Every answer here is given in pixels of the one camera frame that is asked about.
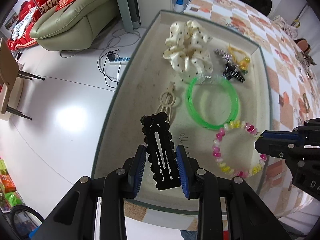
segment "white tray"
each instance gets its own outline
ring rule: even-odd
[[[189,116],[184,100],[188,84],[182,82],[170,63],[163,59],[166,49],[164,41],[169,36],[170,25],[174,21],[186,22],[190,19],[198,21],[207,33],[214,37],[209,48],[214,65],[213,73],[222,73],[224,70],[223,61],[213,53],[214,49],[225,50],[231,43],[250,55],[252,63],[245,75],[246,81],[240,83],[231,80],[240,100],[238,118],[252,123],[259,131],[270,129],[269,88],[260,47],[246,37],[216,23],[190,15],[161,11],[133,53],[114,95],[97,149],[96,166],[93,168],[95,178],[106,176],[116,168],[122,167],[127,158],[134,156],[138,145],[144,144],[140,118],[155,113],[160,94],[166,91],[169,82],[172,81],[175,82],[174,92],[177,97],[172,108],[170,125],[172,141],[175,146],[183,144],[187,147],[186,151],[190,152],[188,156],[197,159],[201,168],[218,177],[230,179],[220,171],[212,157],[212,140],[216,131],[202,128]],[[216,87],[214,94],[211,91],[212,87],[208,88],[208,92],[204,91],[199,103],[202,106],[211,106],[213,111],[209,112],[207,118],[212,122],[223,122],[229,115],[230,100],[219,87]],[[247,169],[252,168],[260,158],[254,149],[254,138],[239,130],[228,133],[221,143],[221,152],[229,166]],[[262,174],[260,171],[245,180],[257,190]],[[150,163],[146,161],[140,192],[135,199],[138,204],[149,204],[149,208],[159,210],[170,208],[178,213],[198,211],[198,200],[187,200],[181,187],[159,191],[155,184]]]

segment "checkered tablecloth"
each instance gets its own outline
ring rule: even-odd
[[[311,73],[313,79],[307,78],[295,56],[300,49],[269,18],[239,0],[191,0],[185,13],[234,29],[261,46],[271,90],[273,130],[292,131],[305,120],[320,117],[314,74]],[[276,217],[295,212],[312,201],[291,180],[284,160],[270,158],[259,196]]]

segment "orange package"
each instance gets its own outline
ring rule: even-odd
[[[0,187],[4,193],[16,191],[16,186],[8,174],[0,175]]]

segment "plastic bottle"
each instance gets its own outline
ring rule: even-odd
[[[174,5],[175,12],[183,12],[183,0],[177,0]]]

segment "green leather sofa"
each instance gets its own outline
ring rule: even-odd
[[[51,51],[87,49],[98,33],[119,14],[116,0],[76,0],[47,11],[35,23],[30,37]]]

